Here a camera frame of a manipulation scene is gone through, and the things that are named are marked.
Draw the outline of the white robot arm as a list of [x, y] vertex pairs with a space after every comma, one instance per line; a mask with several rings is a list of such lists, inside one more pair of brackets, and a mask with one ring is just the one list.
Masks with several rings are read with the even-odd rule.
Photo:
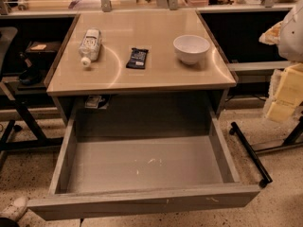
[[287, 120], [303, 102], [303, 0], [282, 21], [278, 54], [293, 64], [286, 67], [276, 87], [266, 117], [276, 122]]

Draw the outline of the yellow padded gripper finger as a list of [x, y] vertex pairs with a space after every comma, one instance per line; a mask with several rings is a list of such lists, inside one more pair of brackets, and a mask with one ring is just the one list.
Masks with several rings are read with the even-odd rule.
[[265, 115], [276, 122], [287, 120], [303, 102], [303, 63], [283, 71], [275, 69], [271, 77]]

